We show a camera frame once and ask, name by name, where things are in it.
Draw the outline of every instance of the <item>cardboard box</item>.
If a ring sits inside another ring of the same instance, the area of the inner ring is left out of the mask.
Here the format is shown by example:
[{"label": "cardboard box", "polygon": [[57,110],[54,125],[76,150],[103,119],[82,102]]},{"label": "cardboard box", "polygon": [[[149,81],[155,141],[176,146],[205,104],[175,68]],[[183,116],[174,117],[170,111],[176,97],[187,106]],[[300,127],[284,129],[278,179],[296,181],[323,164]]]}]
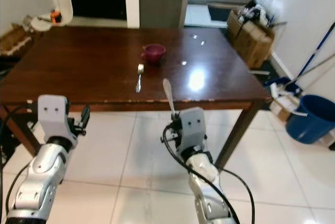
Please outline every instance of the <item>cardboard box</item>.
[{"label": "cardboard box", "polygon": [[274,33],[249,21],[237,36],[234,47],[251,69],[258,69],[270,54]]},{"label": "cardboard box", "polygon": [[288,95],[273,100],[269,108],[280,121],[286,122],[291,113],[294,112],[298,106],[299,99]]},{"label": "cardboard box", "polygon": [[234,46],[237,36],[242,28],[242,23],[239,22],[236,10],[231,10],[228,20],[227,20],[227,38],[231,42],[231,44]]}]

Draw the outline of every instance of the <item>floor tile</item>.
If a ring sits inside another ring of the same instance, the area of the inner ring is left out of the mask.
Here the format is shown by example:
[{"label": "floor tile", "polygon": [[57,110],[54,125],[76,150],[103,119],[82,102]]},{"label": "floor tile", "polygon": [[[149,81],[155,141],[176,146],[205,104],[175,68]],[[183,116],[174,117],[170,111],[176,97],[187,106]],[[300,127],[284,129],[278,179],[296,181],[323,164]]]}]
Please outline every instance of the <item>floor tile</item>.
[{"label": "floor tile", "polygon": [[126,20],[104,19],[74,16],[69,26],[90,26],[90,27],[116,27],[126,28]]},{"label": "floor tile", "polygon": [[302,144],[277,132],[311,207],[335,208],[335,153],[324,146]]},{"label": "floor tile", "polygon": [[111,115],[126,116],[126,117],[136,117],[136,111],[114,111]]},{"label": "floor tile", "polygon": [[48,224],[109,224],[117,187],[64,181],[57,189]]},{"label": "floor tile", "polygon": [[192,193],[188,174],[161,143],[164,119],[137,118],[121,185]]},{"label": "floor tile", "polygon": [[187,10],[190,13],[190,22],[185,25],[200,26],[200,27],[214,27],[226,28],[227,23],[224,21],[212,21],[207,5],[193,5],[188,4]]},{"label": "floor tile", "polygon": [[206,128],[207,140],[205,145],[215,161],[224,147],[232,126],[208,125]]},{"label": "floor tile", "polygon": [[111,224],[198,223],[194,196],[120,188]]},{"label": "floor tile", "polygon": [[160,118],[160,119],[171,119],[170,111],[138,111],[137,117],[140,118]]},{"label": "floor tile", "polygon": [[[208,124],[234,126],[240,114],[241,110],[212,110]],[[249,128],[273,129],[266,114],[266,111],[260,110],[252,120]]]},{"label": "floor tile", "polygon": [[[250,203],[230,203],[240,223],[250,224]],[[257,224],[312,224],[314,218],[309,208],[255,204],[255,220]],[[198,223],[194,196],[121,187],[111,224],[126,223]]]},{"label": "floor tile", "polygon": [[[231,200],[241,224],[251,223],[251,204]],[[256,224],[318,224],[309,208],[255,204]]]},{"label": "floor tile", "polygon": [[267,111],[266,114],[273,129],[277,131],[285,131],[285,122],[280,121],[271,111]]},{"label": "floor tile", "polygon": [[[208,139],[208,148],[219,150],[221,145]],[[225,168],[245,180],[259,203],[308,206],[274,131],[248,129]],[[220,178],[228,197],[249,200],[239,180],[227,173]]]},{"label": "floor tile", "polygon": [[[209,120],[211,112],[212,112],[211,110],[204,111],[206,124],[208,124],[208,120]],[[170,111],[139,111],[137,112],[137,117],[171,120],[171,112]]]},{"label": "floor tile", "polygon": [[189,6],[187,6],[186,15],[185,15],[185,25],[191,24],[191,23],[192,23],[191,12],[190,12]]},{"label": "floor tile", "polygon": [[212,110],[208,116],[208,125],[233,126],[239,118],[241,110]]},{"label": "floor tile", "polygon": [[316,224],[334,224],[335,222],[335,209],[312,209],[316,218]]},{"label": "floor tile", "polygon": [[91,113],[86,136],[80,137],[65,179],[119,185],[135,117]]}]

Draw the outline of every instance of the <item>table leg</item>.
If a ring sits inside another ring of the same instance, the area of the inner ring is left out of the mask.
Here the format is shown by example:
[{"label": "table leg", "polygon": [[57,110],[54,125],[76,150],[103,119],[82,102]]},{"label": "table leg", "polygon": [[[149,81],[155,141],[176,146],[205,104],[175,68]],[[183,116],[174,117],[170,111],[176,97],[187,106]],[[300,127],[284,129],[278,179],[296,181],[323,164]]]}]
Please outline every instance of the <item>table leg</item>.
[{"label": "table leg", "polygon": [[258,110],[262,107],[264,102],[254,102],[250,109],[243,110],[240,117],[236,121],[224,147],[222,148],[216,162],[215,166],[221,169],[224,168],[228,162],[230,156],[235,150],[237,144],[240,142],[242,136],[247,130],[249,124],[251,123],[253,117],[256,115]]},{"label": "table leg", "polygon": [[[4,120],[8,115],[6,107],[0,107],[0,116]],[[40,143],[32,134],[31,130],[27,126],[25,120],[22,117],[13,117],[7,122],[7,127],[12,131],[14,136],[25,146],[28,152],[35,156],[40,148]]]}]

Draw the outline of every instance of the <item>maroon mug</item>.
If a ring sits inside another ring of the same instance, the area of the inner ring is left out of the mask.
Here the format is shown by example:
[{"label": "maroon mug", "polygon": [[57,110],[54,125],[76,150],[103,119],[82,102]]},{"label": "maroon mug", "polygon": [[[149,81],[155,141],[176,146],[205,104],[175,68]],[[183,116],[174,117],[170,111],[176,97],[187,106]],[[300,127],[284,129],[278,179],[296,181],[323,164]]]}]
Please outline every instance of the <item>maroon mug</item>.
[{"label": "maroon mug", "polygon": [[166,49],[163,45],[160,44],[148,44],[143,46],[144,52],[141,57],[150,64],[158,65],[160,64]]}]

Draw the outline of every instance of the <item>dark brown table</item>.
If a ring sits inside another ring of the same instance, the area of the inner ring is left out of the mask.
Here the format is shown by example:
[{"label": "dark brown table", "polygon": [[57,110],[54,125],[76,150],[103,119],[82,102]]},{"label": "dark brown table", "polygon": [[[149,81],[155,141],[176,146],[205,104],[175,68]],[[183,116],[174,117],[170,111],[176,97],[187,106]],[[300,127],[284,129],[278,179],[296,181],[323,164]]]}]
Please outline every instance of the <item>dark brown table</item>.
[{"label": "dark brown table", "polygon": [[[149,43],[166,46],[165,62],[145,65],[137,94],[137,66]],[[54,27],[0,82],[0,114],[41,94],[66,96],[74,111],[86,104],[91,111],[169,110],[165,77],[178,110],[243,109],[216,161],[220,167],[270,99],[218,29]],[[8,127],[31,154],[37,152],[40,144],[22,120],[13,118]]]}]

